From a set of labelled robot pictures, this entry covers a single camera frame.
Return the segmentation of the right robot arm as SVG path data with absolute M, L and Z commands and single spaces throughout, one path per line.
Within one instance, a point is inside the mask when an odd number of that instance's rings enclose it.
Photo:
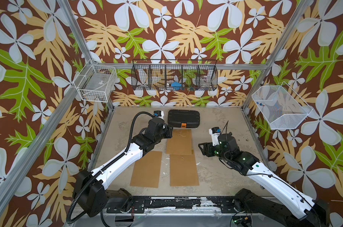
M 328 203 L 303 194 L 271 172 L 253 154 L 241 151 L 232 133 L 221 133 L 218 127 L 209 132 L 211 142 L 198 145 L 204 156 L 218 157 L 227 168 L 254 180 L 278 199 L 273 202 L 241 189 L 234 196 L 237 211 L 259 213 L 285 227 L 328 227 L 331 224 Z

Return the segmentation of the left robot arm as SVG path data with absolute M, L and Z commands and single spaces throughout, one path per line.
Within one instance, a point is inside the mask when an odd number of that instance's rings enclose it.
M 137 117 L 145 114 L 151 117 L 148 127 L 133 135 Z M 106 190 L 111 183 L 131 164 L 140 160 L 163 139 L 172 138 L 173 127 L 165 123 L 164 112 L 153 114 L 139 112 L 132 120 L 127 146 L 105 164 L 92 171 L 83 170 L 76 175 L 73 202 L 66 216 L 66 223 L 72 224 L 87 214 L 94 217 L 106 206 Z

